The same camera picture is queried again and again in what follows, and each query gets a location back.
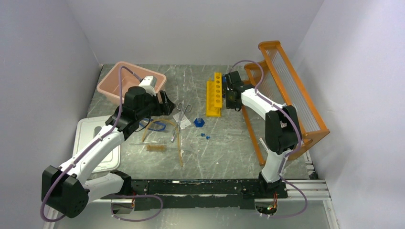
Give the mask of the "tan rubber tubing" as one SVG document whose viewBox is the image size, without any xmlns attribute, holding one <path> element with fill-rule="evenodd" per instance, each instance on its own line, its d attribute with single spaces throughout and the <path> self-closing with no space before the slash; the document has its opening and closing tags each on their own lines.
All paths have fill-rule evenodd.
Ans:
<svg viewBox="0 0 405 229">
<path fill-rule="evenodd" d="M 173 126 L 173 128 L 174 128 L 174 138 L 177 139 L 177 151 L 178 151 L 178 156 L 179 156 L 179 163 L 180 163 L 180 166 L 183 167 L 183 160 L 182 160 L 182 157 L 181 157 L 180 128 L 179 128 L 178 125 L 177 125 L 176 123 L 174 123 L 173 121 L 170 121 L 170 120 L 168 120 L 168 119 L 162 119 L 162 118 L 158 118 L 158 119 L 155 119 L 155 120 L 153 120 L 153 121 L 150 121 L 150 122 L 145 126 L 145 132 L 144 132 L 143 135 L 142 135 L 141 142 L 142 142 L 142 143 L 145 143 L 145 139 L 146 139 L 146 135 L 147 135 L 148 130 L 149 130 L 149 126 L 150 126 L 151 124 L 156 123 L 156 122 L 164 122 L 164 123 L 167 123 L 167 124 L 170 124 L 171 126 Z"/>
</svg>

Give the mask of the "white plastic lid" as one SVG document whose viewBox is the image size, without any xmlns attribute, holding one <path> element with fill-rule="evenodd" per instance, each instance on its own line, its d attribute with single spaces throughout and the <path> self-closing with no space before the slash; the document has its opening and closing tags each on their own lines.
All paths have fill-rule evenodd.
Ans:
<svg viewBox="0 0 405 229">
<path fill-rule="evenodd" d="M 84 118 L 77 124 L 75 143 L 72 156 L 75 156 L 80 150 L 90 143 L 93 138 L 101 131 L 109 115 Z M 121 161 L 121 146 L 114 148 L 93 170 L 92 174 L 109 172 L 117 169 Z"/>
</svg>

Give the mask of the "yellow test tube rack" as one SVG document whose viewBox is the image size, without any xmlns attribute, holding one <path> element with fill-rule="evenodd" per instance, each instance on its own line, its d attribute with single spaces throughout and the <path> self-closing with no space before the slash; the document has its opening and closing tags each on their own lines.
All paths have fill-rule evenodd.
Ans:
<svg viewBox="0 0 405 229">
<path fill-rule="evenodd" d="M 221 117 L 223 107 L 222 73 L 214 73 L 206 84 L 206 116 Z"/>
</svg>

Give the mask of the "white orange marker pen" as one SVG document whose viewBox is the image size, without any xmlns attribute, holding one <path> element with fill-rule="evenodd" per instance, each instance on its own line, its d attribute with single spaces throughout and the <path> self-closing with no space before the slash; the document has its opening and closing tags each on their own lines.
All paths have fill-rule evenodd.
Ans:
<svg viewBox="0 0 405 229">
<path fill-rule="evenodd" d="M 263 138 L 260 138 L 259 141 L 260 141 L 260 143 L 262 144 L 262 146 L 263 146 L 263 148 L 265 149 L 265 151 L 268 153 L 268 152 L 269 152 L 269 149 L 268 149 L 266 143 L 264 142 Z"/>
</svg>

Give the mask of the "brown test tube brush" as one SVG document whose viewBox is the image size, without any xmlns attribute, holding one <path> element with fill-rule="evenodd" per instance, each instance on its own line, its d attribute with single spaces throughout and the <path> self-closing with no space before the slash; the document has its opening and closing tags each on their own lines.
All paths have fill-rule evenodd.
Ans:
<svg viewBox="0 0 405 229">
<path fill-rule="evenodd" d="M 179 147 L 170 147 L 167 145 L 162 145 L 162 144 L 156 144 L 156 143 L 133 143 L 130 144 L 130 146 L 137 146 L 137 147 L 144 147 L 147 151 L 156 151 L 156 152 L 163 152 L 163 151 L 169 151 L 169 150 L 175 150 L 175 151 L 180 151 L 182 152 L 182 149 Z"/>
</svg>

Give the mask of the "metal forceps scissors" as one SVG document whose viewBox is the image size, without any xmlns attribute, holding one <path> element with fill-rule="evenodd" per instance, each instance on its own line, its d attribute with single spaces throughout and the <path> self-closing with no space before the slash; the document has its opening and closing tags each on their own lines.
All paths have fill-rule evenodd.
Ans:
<svg viewBox="0 0 405 229">
<path fill-rule="evenodd" d="M 176 109 L 179 110 L 179 113 L 178 119 L 176 120 L 176 125 L 172 129 L 171 142 L 174 142 L 176 135 L 181 132 L 181 121 L 185 113 L 190 112 L 192 110 L 192 105 L 186 104 L 185 101 L 183 100 L 182 102 L 179 102 L 177 104 Z"/>
</svg>

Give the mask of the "pink plastic bin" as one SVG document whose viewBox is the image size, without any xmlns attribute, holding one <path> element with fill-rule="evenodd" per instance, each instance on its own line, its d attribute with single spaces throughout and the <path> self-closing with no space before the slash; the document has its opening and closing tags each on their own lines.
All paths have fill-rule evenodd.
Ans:
<svg viewBox="0 0 405 229">
<path fill-rule="evenodd" d="M 157 79 L 155 92 L 158 93 L 164 90 L 167 81 L 165 75 L 128 62 L 117 62 L 96 87 L 97 91 L 103 94 L 112 104 L 119 105 L 118 70 L 121 66 L 129 69 L 122 70 L 122 93 L 125 94 L 130 87 L 139 85 L 139 80 L 132 73 L 142 79 L 146 76 L 154 76 Z"/>
</svg>

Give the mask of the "white paper packet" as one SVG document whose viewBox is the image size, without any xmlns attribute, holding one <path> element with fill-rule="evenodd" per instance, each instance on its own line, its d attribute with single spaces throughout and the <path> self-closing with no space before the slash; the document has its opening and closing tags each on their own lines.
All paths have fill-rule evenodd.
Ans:
<svg viewBox="0 0 405 229">
<path fill-rule="evenodd" d="M 178 112 L 178 113 L 174 114 L 172 117 L 175 120 L 175 122 L 178 124 L 178 126 L 180 127 L 181 130 L 183 130 L 191 125 L 190 120 L 185 116 L 185 113 L 183 113 L 183 112 Z"/>
</svg>

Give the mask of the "orange wooden shelf rack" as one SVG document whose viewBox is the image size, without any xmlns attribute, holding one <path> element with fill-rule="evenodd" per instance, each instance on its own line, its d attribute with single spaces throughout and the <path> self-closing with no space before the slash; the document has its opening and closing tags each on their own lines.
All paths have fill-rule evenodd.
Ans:
<svg viewBox="0 0 405 229">
<path fill-rule="evenodd" d="M 244 66 L 248 79 L 245 84 L 259 85 L 259 91 L 271 100 L 295 107 L 303 137 L 303 145 L 288 159 L 293 161 L 309 151 L 330 133 L 313 100 L 295 71 L 280 41 L 266 41 L 258 45 L 263 60 Z"/>
</svg>

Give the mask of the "blue safety glasses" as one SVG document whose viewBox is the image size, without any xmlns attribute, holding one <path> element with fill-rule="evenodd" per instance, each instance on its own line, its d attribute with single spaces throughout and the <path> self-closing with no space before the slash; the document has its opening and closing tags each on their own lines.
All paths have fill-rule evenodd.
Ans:
<svg viewBox="0 0 405 229">
<path fill-rule="evenodd" d="M 150 124 L 148 127 L 148 130 L 151 131 L 165 131 L 167 125 L 161 121 L 157 121 L 155 123 L 152 123 L 153 119 L 152 118 L 144 118 L 139 122 L 139 126 L 144 128 L 146 125 Z"/>
</svg>

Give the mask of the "blue base graduated cylinder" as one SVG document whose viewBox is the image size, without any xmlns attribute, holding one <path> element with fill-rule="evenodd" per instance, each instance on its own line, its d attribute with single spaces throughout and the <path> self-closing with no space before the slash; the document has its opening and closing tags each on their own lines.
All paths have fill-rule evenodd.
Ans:
<svg viewBox="0 0 405 229">
<path fill-rule="evenodd" d="M 197 114 L 195 120 L 193 121 L 193 124 L 197 128 L 202 128 L 205 125 L 205 121 L 203 119 L 204 115 L 202 114 Z"/>
</svg>

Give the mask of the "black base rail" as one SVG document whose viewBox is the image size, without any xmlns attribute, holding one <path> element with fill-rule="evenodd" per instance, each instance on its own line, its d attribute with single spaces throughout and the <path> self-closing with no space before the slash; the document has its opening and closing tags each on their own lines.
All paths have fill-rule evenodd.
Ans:
<svg viewBox="0 0 405 229">
<path fill-rule="evenodd" d="M 132 179 L 118 192 L 120 198 L 136 195 L 135 211 L 160 208 L 255 209 L 258 199 L 287 198 L 286 183 L 262 179 Z"/>
</svg>

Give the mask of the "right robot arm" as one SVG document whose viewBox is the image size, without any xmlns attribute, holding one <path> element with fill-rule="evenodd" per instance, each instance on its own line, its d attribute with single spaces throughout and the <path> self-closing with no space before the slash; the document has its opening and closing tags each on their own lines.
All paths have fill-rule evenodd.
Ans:
<svg viewBox="0 0 405 229">
<path fill-rule="evenodd" d="M 297 111 L 291 105 L 281 105 L 263 95 L 252 84 L 245 84 L 239 72 L 224 74 L 226 108 L 239 111 L 243 106 L 252 109 L 265 121 L 265 149 L 267 160 L 259 173 L 258 192 L 268 198 L 282 181 L 282 170 L 298 144 L 301 131 Z"/>
</svg>

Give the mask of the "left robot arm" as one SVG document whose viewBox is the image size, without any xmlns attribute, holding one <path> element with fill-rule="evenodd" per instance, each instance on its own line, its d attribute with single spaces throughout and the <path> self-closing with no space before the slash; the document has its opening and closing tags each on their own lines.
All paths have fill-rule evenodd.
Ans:
<svg viewBox="0 0 405 229">
<path fill-rule="evenodd" d="M 76 155 L 58 167 L 48 166 L 42 174 L 42 204 L 62 213 L 78 216 L 88 203 L 108 196 L 127 198 L 133 194 L 129 175 L 114 170 L 103 177 L 88 180 L 93 170 L 139 127 L 140 121 L 153 116 L 170 115 L 175 104 L 165 91 L 151 95 L 144 86 L 133 86 L 121 94 L 121 103 L 100 132 Z"/>
</svg>

